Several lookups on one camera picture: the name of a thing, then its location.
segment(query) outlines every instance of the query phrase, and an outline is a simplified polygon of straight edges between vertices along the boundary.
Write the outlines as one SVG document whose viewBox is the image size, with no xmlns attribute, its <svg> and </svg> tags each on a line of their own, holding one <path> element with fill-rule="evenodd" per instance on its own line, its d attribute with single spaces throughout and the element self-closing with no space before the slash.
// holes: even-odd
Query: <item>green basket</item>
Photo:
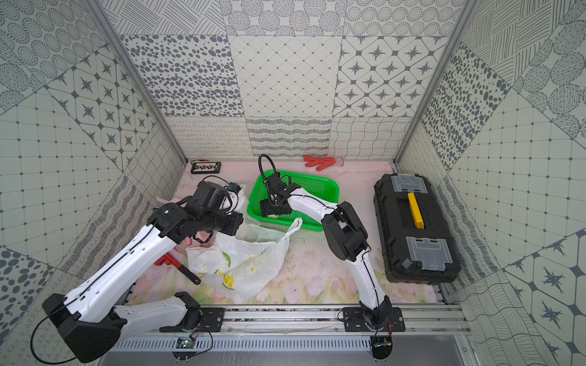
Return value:
<svg viewBox="0 0 586 366">
<path fill-rule="evenodd" d="M 307 192 L 315 195 L 316 197 L 321 198 L 322 200 L 326 200 L 332 203 L 338 203 L 338 198 L 340 196 L 340 187 L 338 184 L 331 180 L 330 178 L 318 177 L 313 175 L 301 174 L 301 173 L 291 173 L 291 172 L 283 172 L 282 170 L 278 170 L 283 176 L 290 176 L 292 183 L 297 183 L 301 187 L 303 187 Z M 269 176 L 273 174 L 272 170 L 267 170 L 264 172 L 265 176 Z M 285 178 L 283 180 L 285 183 L 289 183 L 289 180 Z M 248 214 L 250 217 L 255 218 L 260 221 L 264 221 L 266 223 L 273 223 L 285 226 L 291 226 L 293 221 L 301 217 L 303 219 L 303 225 L 301 228 L 306 230 L 312 231 L 323 231 L 323 226 L 321 223 L 315 221 L 313 218 L 310 218 L 306 214 L 302 214 L 299 211 L 293 211 L 290 215 L 283 215 L 279 216 L 278 218 L 274 217 L 262 217 L 260 213 L 260 201 L 265 200 L 268 198 L 267 188 L 263 184 L 263 177 L 258 176 L 256 183 L 254 184 L 254 188 L 252 193 L 250 193 L 250 203 L 248 204 Z"/>
</svg>

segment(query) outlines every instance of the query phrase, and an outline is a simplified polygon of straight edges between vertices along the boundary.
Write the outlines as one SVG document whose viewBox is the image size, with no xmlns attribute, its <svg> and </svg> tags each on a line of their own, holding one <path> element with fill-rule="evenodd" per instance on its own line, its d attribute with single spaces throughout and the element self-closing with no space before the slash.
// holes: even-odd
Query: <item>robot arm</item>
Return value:
<svg viewBox="0 0 586 366">
<path fill-rule="evenodd" d="M 268 177 L 261 166 L 262 158 L 267 158 L 272 166 L 273 174 Z M 289 184 L 285 184 L 271 158 L 265 154 L 258 157 L 258 167 L 269 197 L 260 203 L 263 217 L 291 214 L 295 210 L 321 222 L 330 249 L 350 266 L 364 310 L 364 320 L 371 329 L 378 329 L 390 313 L 391 301 L 374 275 L 368 255 L 370 247 L 366 242 L 368 234 L 352 205 L 324 201 L 300 185 L 291 183 L 290 178 Z"/>
<path fill-rule="evenodd" d="M 243 222 L 242 214 L 234 212 L 239 190 L 235 183 L 221 187 L 200 182 L 193 196 L 158 208 L 126 247 L 90 279 L 65 296 L 54 293 L 43 302 L 47 318 L 80 362 L 93 361 L 119 339 L 145 331 L 191 331 L 197 327 L 202 316 L 199 304 L 185 292 L 143 305 L 115 303 L 147 268 L 185 238 L 198 231 L 235 235 Z M 30 349 L 44 362 L 33 349 L 35 331 Z"/>
</svg>

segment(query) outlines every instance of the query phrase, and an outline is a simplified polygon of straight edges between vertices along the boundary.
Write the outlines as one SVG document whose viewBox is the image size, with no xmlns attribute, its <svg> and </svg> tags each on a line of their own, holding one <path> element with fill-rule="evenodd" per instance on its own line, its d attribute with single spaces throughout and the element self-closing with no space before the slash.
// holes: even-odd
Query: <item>yellow toolbox handle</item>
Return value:
<svg viewBox="0 0 586 366">
<path fill-rule="evenodd" d="M 419 210 L 419 205 L 417 204 L 417 200 L 415 199 L 415 194 L 409 193 L 407 197 L 409 198 L 409 206 L 411 207 L 411 214 L 413 215 L 415 227 L 418 229 L 423 229 L 423 218 L 421 217 L 421 211 Z"/>
</svg>

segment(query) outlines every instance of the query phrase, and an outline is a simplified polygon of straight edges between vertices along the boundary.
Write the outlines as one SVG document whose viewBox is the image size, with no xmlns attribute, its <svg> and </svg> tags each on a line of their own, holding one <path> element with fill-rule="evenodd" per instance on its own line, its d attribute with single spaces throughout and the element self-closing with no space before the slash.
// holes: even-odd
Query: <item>white plastic bag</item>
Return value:
<svg viewBox="0 0 586 366">
<path fill-rule="evenodd" d="M 296 218 L 287 232 L 242 224 L 235 237 L 218 232 L 211 248 L 187 248 L 189 270 L 223 296 L 242 303 L 258 294 L 281 270 L 289 237 L 301 228 Z"/>
</svg>

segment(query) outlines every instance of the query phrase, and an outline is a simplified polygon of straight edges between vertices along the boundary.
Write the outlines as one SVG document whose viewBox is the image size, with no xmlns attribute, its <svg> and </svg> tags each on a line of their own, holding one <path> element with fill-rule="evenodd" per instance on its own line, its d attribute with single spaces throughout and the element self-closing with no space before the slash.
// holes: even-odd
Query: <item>toolbox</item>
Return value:
<svg viewBox="0 0 586 366">
<path fill-rule="evenodd" d="M 437 285 L 456 278 L 454 241 L 425 177 L 385 174 L 374 185 L 374 206 L 390 282 Z"/>
</svg>

